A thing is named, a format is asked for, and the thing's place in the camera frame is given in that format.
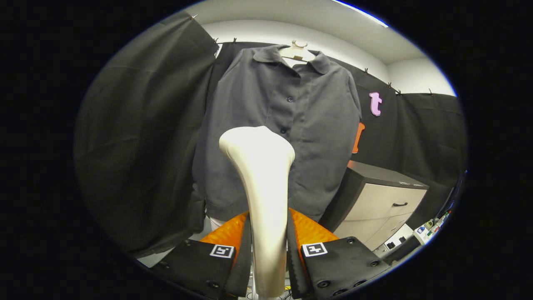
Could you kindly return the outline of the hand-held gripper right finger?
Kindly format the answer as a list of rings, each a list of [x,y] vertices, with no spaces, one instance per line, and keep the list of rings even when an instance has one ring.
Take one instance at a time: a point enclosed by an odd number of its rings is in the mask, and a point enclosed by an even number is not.
[[[373,283],[390,268],[357,238],[339,238],[291,208],[286,237],[295,299],[339,300]]]

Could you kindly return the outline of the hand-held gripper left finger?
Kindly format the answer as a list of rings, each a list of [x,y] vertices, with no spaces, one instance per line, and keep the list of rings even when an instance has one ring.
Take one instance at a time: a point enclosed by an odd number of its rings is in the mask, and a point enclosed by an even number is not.
[[[245,212],[200,241],[182,241],[152,271],[204,300],[236,300],[247,293],[251,264],[251,220]]]

